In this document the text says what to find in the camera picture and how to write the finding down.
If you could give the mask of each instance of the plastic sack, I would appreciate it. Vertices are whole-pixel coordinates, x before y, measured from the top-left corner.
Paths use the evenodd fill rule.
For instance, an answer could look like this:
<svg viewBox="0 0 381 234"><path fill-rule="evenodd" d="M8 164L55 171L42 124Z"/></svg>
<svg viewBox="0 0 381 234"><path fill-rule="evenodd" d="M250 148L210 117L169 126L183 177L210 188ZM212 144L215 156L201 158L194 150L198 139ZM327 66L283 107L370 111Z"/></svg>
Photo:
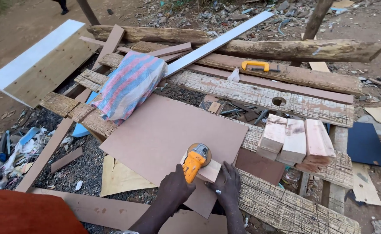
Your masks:
<svg viewBox="0 0 381 234"><path fill-rule="evenodd" d="M92 106L102 110L102 118L121 125L140 106L167 72L164 60L130 51L102 89L102 100Z"/></svg>
<svg viewBox="0 0 381 234"><path fill-rule="evenodd" d="M240 82L240 70L235 68L231 75L227 78L229 81Z"/></svg>

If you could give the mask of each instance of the yellow angle grinder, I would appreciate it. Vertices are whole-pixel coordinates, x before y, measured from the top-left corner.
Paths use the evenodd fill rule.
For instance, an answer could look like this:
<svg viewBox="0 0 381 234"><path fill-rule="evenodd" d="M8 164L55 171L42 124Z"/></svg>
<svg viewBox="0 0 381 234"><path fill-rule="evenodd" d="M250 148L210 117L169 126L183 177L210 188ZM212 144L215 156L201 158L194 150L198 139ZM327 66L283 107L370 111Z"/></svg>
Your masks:
<svg viewBox="0 0 381 234"><path fill-rule="evenodd" d="M185 161L183 162L183 172L188 184L193 182L201 167L205 167L211 162L212 154L208 146L202 143L194 143L188 148Z"/></svg>

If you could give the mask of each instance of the person's foot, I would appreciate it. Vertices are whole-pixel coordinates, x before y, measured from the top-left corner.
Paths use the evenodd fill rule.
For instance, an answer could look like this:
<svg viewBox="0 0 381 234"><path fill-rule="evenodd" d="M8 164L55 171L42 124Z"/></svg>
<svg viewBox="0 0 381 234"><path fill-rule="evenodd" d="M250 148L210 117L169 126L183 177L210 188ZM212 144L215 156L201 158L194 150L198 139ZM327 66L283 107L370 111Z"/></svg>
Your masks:
<svg viewBox="0 0 381 234"><path fill-rule="evenodd" d="M66 13L68 13L68 12L69 12L68 9L66 9L66 10L62 10L61 15L64 15L64 14L66 14Z"/></svg>

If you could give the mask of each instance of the person's right hand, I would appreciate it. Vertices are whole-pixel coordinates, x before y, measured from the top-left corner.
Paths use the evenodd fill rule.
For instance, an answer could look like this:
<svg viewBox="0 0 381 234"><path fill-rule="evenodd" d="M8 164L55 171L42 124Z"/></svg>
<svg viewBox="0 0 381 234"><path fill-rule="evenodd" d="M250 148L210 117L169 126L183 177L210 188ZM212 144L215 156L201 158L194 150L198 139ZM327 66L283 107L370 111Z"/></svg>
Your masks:
<svg viewBox="0 0 381 234"><path fill-rule="evenodd" d="M221 166L221 170L225 176L224 183L219 180L216 180L215 183L205 181L205 185L215 192L221 206L224 207L224 209L227 209L230 205L235 205L238 202L241 180L240 174L234 165L230 165L224 161L224 165Z"/></svg>

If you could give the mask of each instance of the white plastic bag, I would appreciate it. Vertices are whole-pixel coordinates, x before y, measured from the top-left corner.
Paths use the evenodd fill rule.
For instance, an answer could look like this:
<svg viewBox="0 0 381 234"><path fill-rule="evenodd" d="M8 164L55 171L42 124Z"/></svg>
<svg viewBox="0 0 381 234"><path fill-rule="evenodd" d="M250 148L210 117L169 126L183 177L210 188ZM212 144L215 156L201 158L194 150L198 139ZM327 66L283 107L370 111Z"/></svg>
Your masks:
<svg viewBox="0 0 381 234"><path fill-rule="evenodd" d="M240 70L235 68L231 75L227 78L229 81L240 82Z"/></svg>

